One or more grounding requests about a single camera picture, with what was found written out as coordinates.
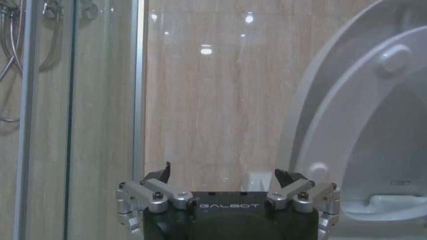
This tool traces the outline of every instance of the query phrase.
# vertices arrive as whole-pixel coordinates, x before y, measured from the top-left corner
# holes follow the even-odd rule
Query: beige tile wall
[[[145,172],[170,161],[176,185],[220,191],[240,189],[248,170],[272,170],[305,67],[372,2],[152,0]]]

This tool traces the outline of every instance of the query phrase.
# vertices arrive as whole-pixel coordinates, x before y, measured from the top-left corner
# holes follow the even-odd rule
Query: screw
[[[301,191],[298,194],[297,194],[297,198],[300,200],[308,200],[308,193],[305,191]]]
[[[277,193],[277,192],[274,192],[272,195],[273,195],[274,197],[277,197],[277,198],[282,197],[282,195],[281,195],[280,193]]]
[[[156,191],[153,194],[152,194],[152,199],[153,200],[160,200],[162,199],[162,193],[160,191]]]

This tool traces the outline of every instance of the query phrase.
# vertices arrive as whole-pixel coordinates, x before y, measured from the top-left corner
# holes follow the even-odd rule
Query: glass shower door
[[[134,165],[137,4],[26,2],[21,119],[6,139],[16,142],[8,159],[17,161],[1,175],[10,183],[1,192],[1,239],[128,239],[114,190]]]

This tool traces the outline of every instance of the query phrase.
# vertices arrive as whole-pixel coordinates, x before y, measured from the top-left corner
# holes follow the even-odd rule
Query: white toilet
[[[427,239],[427,0],[372,4],[305,71],[277,168],[341,190],[341,239]]]

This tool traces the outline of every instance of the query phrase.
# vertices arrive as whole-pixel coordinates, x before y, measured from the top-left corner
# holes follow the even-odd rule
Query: silver bracket
[[[186,202],[193,198],[193,194],[190,192],[181,191],[176,187],[166,185],[164,182],[156,179],[146,180],[144,187],[153,192],[162,192],[176,209],[186,209]]]
[[[142,212],[157,214],[168,210],[168,201],[176,209],[186,209],[193,194],[180,191],[157,179],[129,181],[118,185],[116,190],[117,220],[130,232],[134,239],[144,239]]]
[[[277,192],[266,193],[266,201],[270,203],[274,210],[286,208],[288,202],[298,192],[306,191],[312,188],[312,183],[305,179],[298,179],[281,188]]]
[[[328,239],[330,228],[338,222],[340,202],[340,191],[333,183],[320,183],[293,196],[292,205],[297,212],[318,210],[318,240]]]

